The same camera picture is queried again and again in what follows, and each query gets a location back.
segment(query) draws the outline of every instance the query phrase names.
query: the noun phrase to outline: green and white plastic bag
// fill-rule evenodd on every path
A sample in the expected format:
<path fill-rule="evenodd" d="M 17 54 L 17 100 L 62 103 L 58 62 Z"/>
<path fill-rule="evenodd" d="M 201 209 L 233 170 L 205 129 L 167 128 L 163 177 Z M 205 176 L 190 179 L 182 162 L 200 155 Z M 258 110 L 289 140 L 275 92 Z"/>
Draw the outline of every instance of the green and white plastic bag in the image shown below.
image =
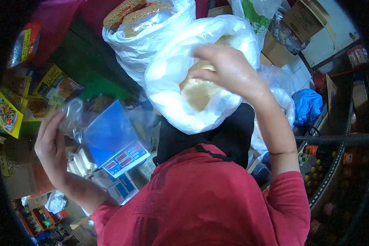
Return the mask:
<path fill-rule="evenodd" d="M 266 31 L 282 0 L 228 0 L 228 2 L 234 15 L 249 20 L 262 50 Z"/>

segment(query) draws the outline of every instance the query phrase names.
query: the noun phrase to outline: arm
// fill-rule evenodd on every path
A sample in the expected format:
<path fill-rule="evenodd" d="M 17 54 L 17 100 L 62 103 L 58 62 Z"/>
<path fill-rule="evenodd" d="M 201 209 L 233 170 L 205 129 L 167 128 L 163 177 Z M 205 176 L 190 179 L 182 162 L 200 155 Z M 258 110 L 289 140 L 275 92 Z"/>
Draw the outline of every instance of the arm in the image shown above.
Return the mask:
<path fill-rule="evenodd" d="M 242 96 L 255 109 L 262 137 L 271 153 L 272 178 L 300 171 L 295 138 L 267 83 L 254 71 L 243 53 L 232 47 L 213 44 L 196 49 L 197 58 L 207 60 L 216 71 L 198 70 L 192 78 L 210 80 Z"/>
<path fill-rule="evenodd" d="M 67 172 L 64 134 L 59 130 L 64 117 L 65 115 L 55 111 L 44 118 L 34 149 L 54 187 L 86 212 L 93 214 L 104 201 L 113 198 L 93 182 Z"/>

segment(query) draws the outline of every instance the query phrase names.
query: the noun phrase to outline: seasoning packet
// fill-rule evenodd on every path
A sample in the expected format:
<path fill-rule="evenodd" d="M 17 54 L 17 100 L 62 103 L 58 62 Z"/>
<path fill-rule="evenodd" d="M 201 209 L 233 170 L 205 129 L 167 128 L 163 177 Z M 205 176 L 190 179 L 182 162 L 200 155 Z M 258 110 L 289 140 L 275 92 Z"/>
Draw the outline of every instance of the seasoning packet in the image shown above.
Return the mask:
<path fill-rule="evenodd" d="M 18 138 L 23 114 L 0 92 L 0 128 Z"/>
<path fill-rule="evenodd" d="M 71 94 L 81 93 L 84 87 L 78 85 L 58 66 L 52 64 L 48 72 L 34 89 L 32 95 L 49 100 L 50 104 L 62 104 Z"/>
<path fill-rule="evenodd" d="M 1 88 L 1 93 L 5 96 L 5 98 L 14 105 L 14 107 L 20 111 L 20 113 L 25 114 L 27 107 L 27 99 L 15 94 L 13 91 L 7 88 Z"/>
<path fill-rule="evenodd" d="M 29 93 L 31 83 L 30 76 L 23 75 L 15 75 L 15 76 L 6 76 L 3 78 L 3 87 L 10 89 L 18 96 L 23 98 L 27 98 L 27 94 Z"/>
<path fill-rule="evenodd" d="M 37 51 L 42 22 L 33 20 L 26 24 L 15 40 L 14 48 L 7 67 L 11 68 L 22 62 L 30 61 Z"/>
<path fill-rule="evenodd" d="M 28 104 L 23 121 L 42 121 L 57 106 L 57 104 L 38 96 L 28 96 L 27 101 Z"/>

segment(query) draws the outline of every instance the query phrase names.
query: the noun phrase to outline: red shirt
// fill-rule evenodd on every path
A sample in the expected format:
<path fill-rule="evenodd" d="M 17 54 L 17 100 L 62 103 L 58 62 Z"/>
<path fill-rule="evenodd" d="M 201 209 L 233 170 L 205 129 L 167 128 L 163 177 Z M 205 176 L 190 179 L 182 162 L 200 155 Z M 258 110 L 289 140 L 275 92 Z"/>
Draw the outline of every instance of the red shirt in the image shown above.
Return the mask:
<path fill-rule="evenodd" d="M 124 206 L 105 202 L 90 218 L 98 245 L 294 246 L 304 245 L 310 227 L 299 172 L 277 176 L 264 197 L 241 166 L 194 148 L 157 166 Z"/>

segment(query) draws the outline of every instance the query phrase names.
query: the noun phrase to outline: red package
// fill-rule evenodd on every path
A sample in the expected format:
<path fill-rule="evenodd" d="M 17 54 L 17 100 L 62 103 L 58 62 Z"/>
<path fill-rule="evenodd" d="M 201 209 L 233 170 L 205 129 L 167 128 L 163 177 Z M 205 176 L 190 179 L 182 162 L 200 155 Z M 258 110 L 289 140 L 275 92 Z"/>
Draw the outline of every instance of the red package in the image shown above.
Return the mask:
<path fill-rule="evenodd" d="M 14 49 L 8 67 L 16 66 L 22 62 L 29 62 L 37 51 L 39 42 L 40 20 L 33 20 L 25 25 L 15 40 Z"/>

